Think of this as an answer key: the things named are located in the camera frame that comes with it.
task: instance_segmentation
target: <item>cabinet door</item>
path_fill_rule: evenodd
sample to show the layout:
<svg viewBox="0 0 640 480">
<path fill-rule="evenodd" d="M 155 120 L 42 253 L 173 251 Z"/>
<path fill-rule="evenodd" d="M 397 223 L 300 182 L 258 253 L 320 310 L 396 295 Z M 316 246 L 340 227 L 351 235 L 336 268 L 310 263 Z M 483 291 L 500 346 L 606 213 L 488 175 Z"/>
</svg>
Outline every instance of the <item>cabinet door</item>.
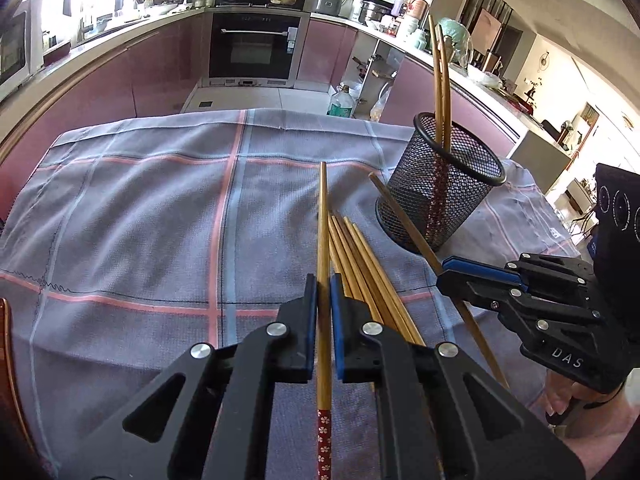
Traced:
<svg viewBox="0 0 640 480">
<path fill-rule="evenodd" d="M 310 20 L 298 70 L 299 81 L 329 85 L 346 27 Z"/>
<path fill-rule="evenodd" d="M 165 25 L 128 51 L 137 117 L 180 113 L 202 76 L 202 15 Z"/>
<path fill-rule="evenodd" d="M 433 72 L 405 58 L 396 75 L 380 122 L 413 126 L 416 114 L 434 111 Z M 514 146 L 513 140 L 498 125 L 453 86 L 451 119 L 484 141 L 501 158 L 505 158 Z"/>
<path fill-rule="evenodd" d="M 354 28 L 344 28 L 342 43 L 340 44 L 338 56 L 335 58 L 334 71 L 331 74 L 331 86 L 334 88 L 338 88 L 338 85 L 342 82 L 344 73 L 347 70 L 347 65 L 351 60 L 351 53 L 356 43 L 357 34 L 358 31 Z"/>
<path fill-rule="evenodd" d="M 136 116 L 126 52 L 82 79 L 27 131 L 0 166 L 0 218 L 56 138 L 69 130 Z"/>
</svg>

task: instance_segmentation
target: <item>black mesh pen holder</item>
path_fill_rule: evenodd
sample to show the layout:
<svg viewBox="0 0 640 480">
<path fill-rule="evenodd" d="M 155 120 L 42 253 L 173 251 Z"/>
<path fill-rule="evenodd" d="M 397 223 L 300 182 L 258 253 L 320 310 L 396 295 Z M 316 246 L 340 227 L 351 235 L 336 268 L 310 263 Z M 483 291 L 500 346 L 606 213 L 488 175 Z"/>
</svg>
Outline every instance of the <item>black mesh pen holder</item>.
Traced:
<svg viewBox="0 0 640 480">
<path fill-rule="evenodd" d="M 387 187 L 437 251 L 489 191 L 504 184 L 506 174 L 495 153 L 462 126 L 452 124 L 449 153 L 435 141 L 434 114 L 417 114 L 414 126 L 414 134 Z M 376 202 L 376 216 L 393 241 L 408 251 L 418 252 L 382 198 Z"/>
</svg>

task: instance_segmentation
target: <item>chopstick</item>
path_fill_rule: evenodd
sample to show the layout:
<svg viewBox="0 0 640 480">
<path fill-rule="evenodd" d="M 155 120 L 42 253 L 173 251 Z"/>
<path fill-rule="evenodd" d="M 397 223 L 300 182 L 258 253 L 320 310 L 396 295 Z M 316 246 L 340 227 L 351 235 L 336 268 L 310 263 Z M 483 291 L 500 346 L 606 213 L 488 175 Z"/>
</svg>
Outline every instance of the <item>chopstick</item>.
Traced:
<svg viewBox="0 0 640 480">
<path fill-rule="evenodd" d="M 431 49 L 433 51 L 433 80 L 436 105 L 436 142 L 442 144 L 444 136 L 443 110 L 442 110 L 442 73 L 440 71 L 440 49 L 436 36 L 433 16 L 429 14 L 429 32 L 431 34 Z"/>
<path fill-rule="evenodd" d="M 353 258 L 356 261 L 356 265 L 360 269 L 362 278 L 364 280 L 364 287 L 369 291 L 375 310 L 378 311 L 378 314 L 382 318 L 382 323 L 385 325 L 388 325 L 393 330 L 396 330 L 398 327 L 396 326 L 396 323 L 393 317 L 391 316 L 391 314 L 389 314 L 389 311 L 386 308 L 384 299 L 382 298 L 382 294 L 380 293 L 380 290 L 376 287 L 373 279 L 373 275 L 370 272 L 369 267 L 367 267 L 366 262 L 364 261 L 364 258 L 362 256 L 362 252 L 357 246 L 356 241 L 353 237 L 353 234 L 351 233 L 351 230 L 350 230 L 351 221 L 347 217 L 342 218 L 339 214 L 335 215 L 334 218 L 338 225 L 338 228 L 342 231 L 344 239 L 347 242 L 347 245 L 349 246 L 349 250 L 353 254 Z"/>
<path fill-rule="evenodd" d="M 349 282 L 345 278 L 344 267 L 342 265 L 342 262 L 340 261 L 340 258 L 338 257 L 338 251 L 335 248 L 334 239 L 331 237 L 329 238 L 329 255 L 331 256 L 331 263 L 334 264 L 334 271 L 343 277 L 342 289 L 344 290 L 344 295 L 352 298 L 351 287 L 349 286 Z"/>
<path fill-rule="evenodd" d="M 449 81 L 449 60 L 447 49 L 444 44 L 444 36 L 440 24 L 436 27 L 436 36 L 440 44 L 440 62 L 442 63 L 442 126 L 443 140 L 442 147 L 446 152 L 451 151 L 451 83 Z"/>
<path fill-rule="evenodd" d="M 329 211 L 327 208 L 326 163 L 320 163 L 318 197 L 318 323 L 316 352 L 318 356 L 318 480 L 330 479 L 331 469 L 331 302 L 329 291 Z"/>
<path fill-rule="evenodd" d="M 400 207 L 399 203 L 396 202 L 396 199 L 391 195 L 389 190 L 386 188 L 384 184 L 380 181 L 380 179 L 373 173 L 369 173 L 369 179 L 373 182 L 374 186 L 378 188 L 380 195 L 382 198 L 389 204 L 389 207 L 396 213 L 399 221 L 402 223 L 404 228 L 406 229 L 408 235 L 411 240 L 414 242 L 420 254 L 427 260 L 427 263 L 433 269 L 436 276 L 439 276 L 443 269 L 442 264 L 440 263 L 438 257 L 429 247 L 427 241 L 422 237 L 420 231 L 415 227 L 414 223 L 411 222 L 411 219 L 407 216 L 404 210 Z M 478 345 L 482 355 L 484 356 L 489 368 L 491 368 L 492 373 L 494 374 L 495 379 L 506 389 L 509 389 L 509 383 L 507 382 L 506 377 L 500 370 L 500 365 L 495 358 L 493 351 L 491 350 L 489 343 L 487 343 L 484 335 L 482 335 L 482 331 L 480 327 L 476 323 L 476 320 L 469 312 L 466 304 L 462 300 L 457 300 L 455 298 L 451 298 L 453 305 L 456 307 L 456 310 L 460 314 L 462 321 L 464 322 L 466 328 L 469 330 L 472 335 L 474 341 Z"/>
<path fill-rule="evenodd" d="M 377 321 L 378 323 L 382 323 L 382 316 L 380 316 L 380 312 L 378 311 L 378 308 L 376 306 L 375 301 L 373 300 L 373 297 L 371 295 L 371 292 L 369 290 L 369 287 L 367 286 L 367 283 L 365 282 L 364 276 L 362 274 L 362 270 L 360 269 L 360 267 L 358 266 L 358 263 L 356 261 L 356 257 L 353 254 L 353 251 L 351 251 L 351 247 L 347 242 L 347 239 L 344 235 L 344 233 L 342 232 L 342 230 L 340 229 L 340 225 L 338 224 L 338 220 L 335 216 L 332 216 L 331 219 L 329 220 L 329 229 L 331 230 L 332 228 L 332 221 L 333 221 L 333 228 L 335 231 L 335 235 L 338 238 L 338 240 L 340 240 L 340 243 L 342 244 L 342 248 L 344 249 L 344 253 L 346 254 L 347 260 L 349 261 L 350 265 L 351 265 L 351 270 L 353 271 L 353 277 L 355 278 L 357 284 L 358 284 L 358 288 L 360 289 L 360 293 L 361 293 L 361 298 L 360 301 L 364 301 L 364 303 L 367 304 L 367 306 L 369 307 L 369 311 L 371 313 L 371 317 L 373 318 L 374 321 Z"/>
<path fill-rule="evenodd" d="M 382 269 L 380 262 L 375 257 L 373 250 L 367 243 L 366 238 L 356 224 L 353 224 L 353 230 L 355 231 L 356 236 L 362 244 L 362 248 L 364 249 L 363 254 L 367 257 L 367 259 L 376 270 L 378 283 L 380 284 L 380 291 L 385 297 L 385 301 L 389 306 L 389 310 L 392 310 L 392 314 L 394 312 L 397 312 L 399 315 L 399 319 L 396 319 L 396 316 L 394 316 L 399 332 L 402 334 L 402 336 L 404 336 L 405 340 L 417 345 L 425 346 L 424 340 L 422 339 L 420 332 L 418 332 L 414 320 L 409 316 L 404 303 L 400 300 L 398 293 L 396 292 L 394 286 L 391 284 L 391 281 L 389 280 L 385 271 Z"/>
</svg>

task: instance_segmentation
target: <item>oven handle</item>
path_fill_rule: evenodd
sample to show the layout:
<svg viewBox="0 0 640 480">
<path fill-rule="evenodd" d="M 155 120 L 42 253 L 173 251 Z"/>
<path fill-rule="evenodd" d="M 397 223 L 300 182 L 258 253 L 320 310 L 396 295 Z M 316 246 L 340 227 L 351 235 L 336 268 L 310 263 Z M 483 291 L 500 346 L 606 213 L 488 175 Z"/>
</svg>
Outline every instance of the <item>oven handle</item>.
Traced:
<svg viewBox="0 0 640 480">
<path fill-rule="evenodd" d="M 220 32 L 222 34 L 271 34 L 272 36 L 288 36 L 289 33 L 285 32 L 271 32 L 268 30 L 226 30 L 226 28 L 221 28 Z"/>
</svg>

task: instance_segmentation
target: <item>microwave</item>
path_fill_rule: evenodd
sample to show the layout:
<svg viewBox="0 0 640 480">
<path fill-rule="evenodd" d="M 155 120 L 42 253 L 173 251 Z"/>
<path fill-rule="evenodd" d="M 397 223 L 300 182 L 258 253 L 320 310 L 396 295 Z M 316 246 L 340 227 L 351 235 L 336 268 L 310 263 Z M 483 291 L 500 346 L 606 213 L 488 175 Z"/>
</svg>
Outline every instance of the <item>microwave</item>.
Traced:
<svg viewBox="0 0 640 480">
<path fill-rule="evenodd" d="M 0 101 L 43 65 L 42 0 L 23 1 L 0 36 Z"/>
</svg>

